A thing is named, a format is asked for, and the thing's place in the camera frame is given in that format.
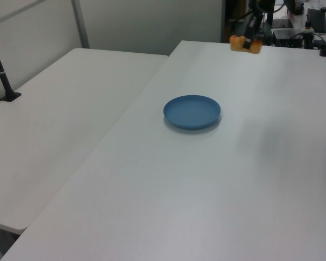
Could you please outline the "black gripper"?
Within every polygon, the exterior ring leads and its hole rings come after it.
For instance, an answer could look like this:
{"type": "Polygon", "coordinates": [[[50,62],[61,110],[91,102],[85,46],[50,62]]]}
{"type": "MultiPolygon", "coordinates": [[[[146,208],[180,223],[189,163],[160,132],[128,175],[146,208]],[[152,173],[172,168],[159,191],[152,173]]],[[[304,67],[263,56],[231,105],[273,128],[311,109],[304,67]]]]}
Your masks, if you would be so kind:
{"type": "Polygon", "coordinates": [[[246,51],[259,51],[262,41],[257,39],[263,14],[273,14],[272,0],[249,0],[248,7],[252,11],[251,18],[244,33],[243,48],[246,51]]]}

